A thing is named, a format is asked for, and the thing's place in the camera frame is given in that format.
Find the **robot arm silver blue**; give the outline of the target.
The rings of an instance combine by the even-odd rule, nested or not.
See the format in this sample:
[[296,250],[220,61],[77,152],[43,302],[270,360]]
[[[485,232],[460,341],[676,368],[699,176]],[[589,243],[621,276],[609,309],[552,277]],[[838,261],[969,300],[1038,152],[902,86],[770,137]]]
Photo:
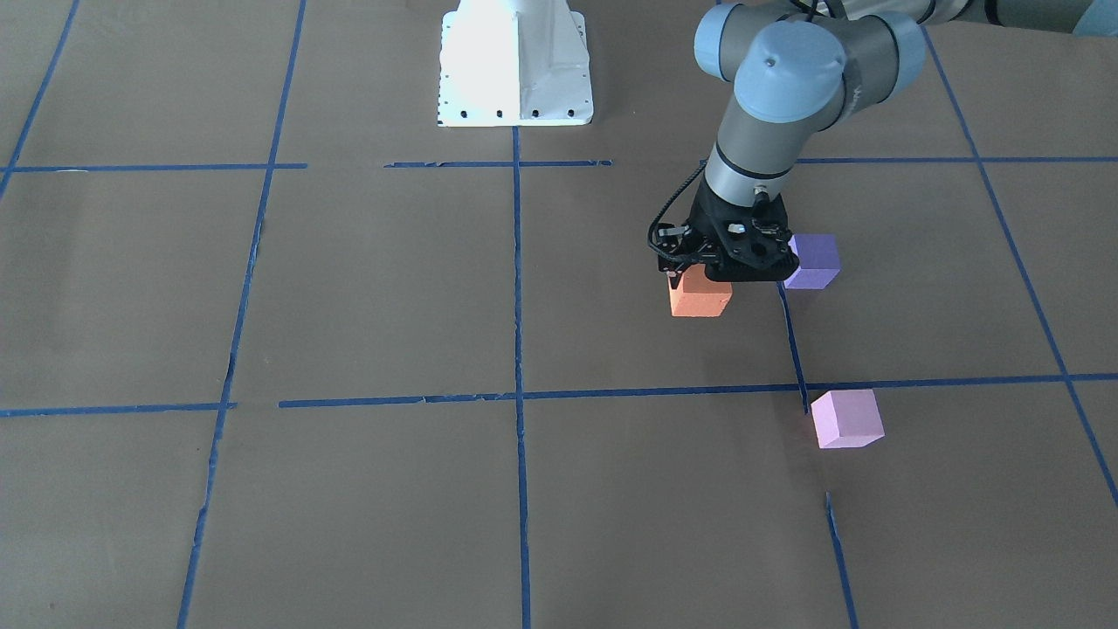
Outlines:
[[823,289],[839,274],[833,238],[795,235],[780,192],[808,139],[887,102],[922,72],[925,25],[1115,36],[1114,1],[773,1],[716,4],[694,56],[732,95],[681,225],[655,218],[648,245],[672,287],[709,282]]

